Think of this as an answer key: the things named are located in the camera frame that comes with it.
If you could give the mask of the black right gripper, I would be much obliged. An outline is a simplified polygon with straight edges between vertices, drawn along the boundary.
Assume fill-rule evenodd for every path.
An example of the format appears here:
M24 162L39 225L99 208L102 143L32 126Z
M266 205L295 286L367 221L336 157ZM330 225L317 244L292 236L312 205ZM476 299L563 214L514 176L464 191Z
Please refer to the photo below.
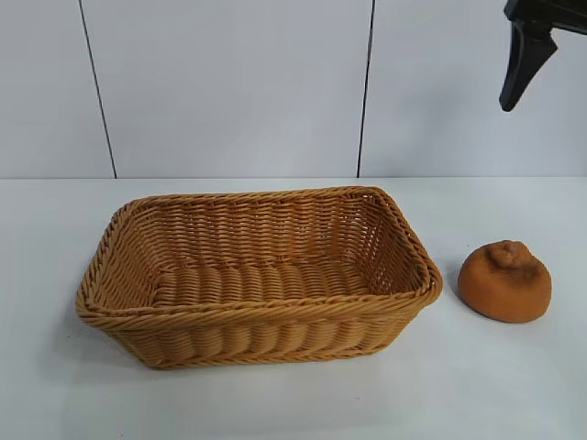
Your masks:
M558 50L553 26L585 26L585 0L509 0L504 14L511 39L504 85L499 96L503 111L511 112L527 86Z

